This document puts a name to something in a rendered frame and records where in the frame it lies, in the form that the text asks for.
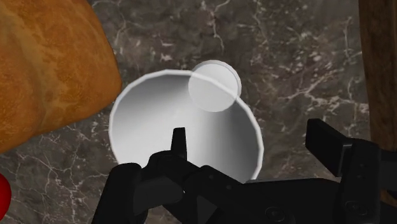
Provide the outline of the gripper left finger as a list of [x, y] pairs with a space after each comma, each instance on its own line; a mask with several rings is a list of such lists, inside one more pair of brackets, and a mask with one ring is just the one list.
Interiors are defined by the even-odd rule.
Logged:
[[173, 130], [171, 148], [112, 168], [92, 224], [144, 224], [164, 206], [182, 224], [244, 224], [235, 189], [240, 183], [208, 165], [187, 160], [185, 128]]

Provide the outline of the white cup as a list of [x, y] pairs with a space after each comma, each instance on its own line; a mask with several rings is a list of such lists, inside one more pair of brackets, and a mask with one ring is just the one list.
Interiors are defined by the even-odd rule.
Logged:
[[236, 70], [219, 60], [143, 75], [125, 87], [109, 116], [116, 161], [145, 166], [152, 154], [170, 149], [173, 130], [182, 127], [189, 162], [242, 183], [256, 179], [263, 139], [241, 90]]

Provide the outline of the orange-brown bread loaf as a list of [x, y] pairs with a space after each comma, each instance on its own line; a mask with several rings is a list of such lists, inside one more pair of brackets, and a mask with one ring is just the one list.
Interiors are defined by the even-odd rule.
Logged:
[[87, 0], [0, 0], [0, 153], [88, 118], [121, 88]]

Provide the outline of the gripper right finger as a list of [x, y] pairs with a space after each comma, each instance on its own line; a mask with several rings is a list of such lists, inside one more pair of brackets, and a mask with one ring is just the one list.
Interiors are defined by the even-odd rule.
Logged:
[[333, 206], [336, 224], [397, 224], [397, 208], [380, 200], [381, 189], [397, 196], [397, 152], [347, 137], [319, 118], [307, 121], [305, 147], [341, 178]]

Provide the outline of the brown wooden board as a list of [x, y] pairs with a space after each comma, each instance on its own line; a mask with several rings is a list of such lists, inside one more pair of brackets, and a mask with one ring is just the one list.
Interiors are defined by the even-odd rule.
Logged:
[[370, 137], [397, 152], [397, 0], [359, 0]]

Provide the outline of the red round object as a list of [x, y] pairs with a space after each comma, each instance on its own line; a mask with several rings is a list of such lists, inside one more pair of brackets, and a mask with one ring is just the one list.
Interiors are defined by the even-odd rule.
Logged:
[[0, 221], [5, 217], [11, 202], [11, 186], [8, 180], [0, 174]]

